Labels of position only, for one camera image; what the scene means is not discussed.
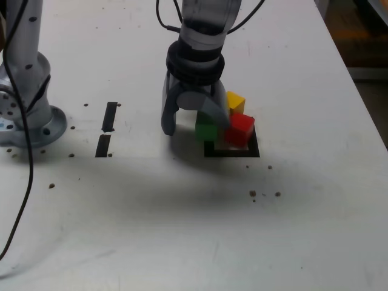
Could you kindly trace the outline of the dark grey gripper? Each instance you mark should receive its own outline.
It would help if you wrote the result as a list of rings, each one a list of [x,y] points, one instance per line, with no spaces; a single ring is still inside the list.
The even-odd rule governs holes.
[[[175,132],[175,114],[179,108],[203,112],[218,127],[230,127],[230,110],[222,82],[200,86],[180,81],[172,74],[166,74],[162,91],[161,127],[168,136]]]

